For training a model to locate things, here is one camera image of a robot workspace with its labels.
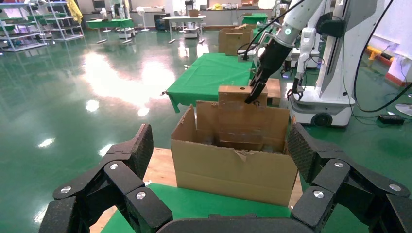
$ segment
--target open cardboard box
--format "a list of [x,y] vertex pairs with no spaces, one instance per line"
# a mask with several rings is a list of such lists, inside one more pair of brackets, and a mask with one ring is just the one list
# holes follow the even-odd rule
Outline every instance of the open cardboard box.
[[172,133],[177,186],[287,206],[297,175],[292,158],[282,154],[289,110],[265,107],[261,113],[267,119],[265,152],[237,150],[219,140],[217,102],[198,101],[197,114],[191,105]]

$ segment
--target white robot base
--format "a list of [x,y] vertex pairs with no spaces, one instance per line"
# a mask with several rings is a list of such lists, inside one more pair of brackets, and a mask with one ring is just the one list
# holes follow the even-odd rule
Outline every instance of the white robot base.
[[126,36],[127,36],[127,38],[132,38],[133,36],[136,35],[136,32],[135,32],[134,28],[126,29],[126,34],[124,33],[124,30],[117,30],[117,31],[118,31],[119,39],[126,39]]
[[298,98],[297,94],[289,98],[288,108],[291,118],[294,116],[296,122],[301,124],[325,127],[346,127],[352,113],[351,105],[355,104],[352,98],[350,104],[349,100],[322,100],[313,86],[306,87],[303,98],[301,100]]
[[194,28],[194,29],[185,28],[183,31],[184,31],[183,32],[184,33],[183,34],[184,38],[197,38],[197,37],[199,37],[199,28],[198,27]]

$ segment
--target storage rack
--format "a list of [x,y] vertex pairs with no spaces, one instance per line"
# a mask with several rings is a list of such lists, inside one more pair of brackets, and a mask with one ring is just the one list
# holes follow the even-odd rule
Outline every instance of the storage rack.
[[[0,43],[7,43],[7,46],[2,46],[0,50],[2,51],[7,51],[7,52],[18,52],[22,50],[28,50],[32,48],[37,48],[46,45],[46,43],[43,41],[43,43],[39,43],[38,41],[35,40],[35,37],[37,35],[40,35],[40,27],[36,19],[34,21],[20,21],[20,22],[13,22],[7,24],[5,21],[10,21],[10,20],[22,20],[24,19],[23,13],[21,11],[21,8],[26,7],[27,9],[30,10],[31,14],[33,14],[33,10],[30,4],[25,4],[25,3],[20,3],[17,0],[15,0],[15,3],[2,3],[0,4],[0,9],[18,9],[21,15],[21,18],[0,18],[0,25],[2,28],[2,32],[4,35],[0,36]],[[37,32],[30,32],[29,30],[29,25],[35,25],[37,27]],[[19,26],[25,26],[26,32],[21,32]],[[15,34],[10,34],[10,31],[17,30],[18,33]],[[16,45],[14,42],[15,40],[20,40],[22,45]]]
[[[53,40],[55,41],[68,41],[78,39],[84,36],[82,26],[77,22],[74,22],[73,16],[69,15],[65,9],[65,5],[67,5],[67,1],[50,1],[47,0],[47,5],[51,8],[51,17],[45,17],[45,21],[47,24],[49,23],[56,23],[57,27],[50,29],[48,31],[52,33],[59,34],[59,37],[55,38],[53,35]],[[62,6],[63,12],[59,13],[54,10],[53,7]],[[68,26],[63,26],[63,20],[67,20]],[[75,34],[73,29],[80,28],[81,34]]]

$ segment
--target yellow object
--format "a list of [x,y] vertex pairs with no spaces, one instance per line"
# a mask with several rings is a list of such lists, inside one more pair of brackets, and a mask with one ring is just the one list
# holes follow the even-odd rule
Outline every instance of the yellow object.
[[368,50],[371,52],[371,56],[369,57],[370,61],[374,61],[377,56],[381,55],[382,52],[372,46],[368,46]]
[[73,16],[73,20],[77,21],[79,24],[82,23],[83,15],[80,12],[79,7],[77,7],[74,0],[68,0],[67,7],[69,8],[71,16]]
[[216,3],[213,5],[213,10],[221,10],[222,9],[222,5]]

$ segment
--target white table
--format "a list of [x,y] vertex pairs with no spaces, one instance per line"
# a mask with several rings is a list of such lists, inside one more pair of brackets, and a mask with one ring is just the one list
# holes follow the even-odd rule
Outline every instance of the white table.
[[191,23],[194,22],[195,24],[199,24],[200,28],[200,41],[199,44],[203,43],[205,40],[203,40],[203,29],[202,29],[202,22],[203,19],[206,18],[206,16],[198,16],[198,17],[189,17],[189,16],[169,16],[165,17],[163,19],[169,20],[169,30],[170,30],[170,41],[169,44],[173,43],[175,40],[173,39],[172,35],[172,22],[175,23]]

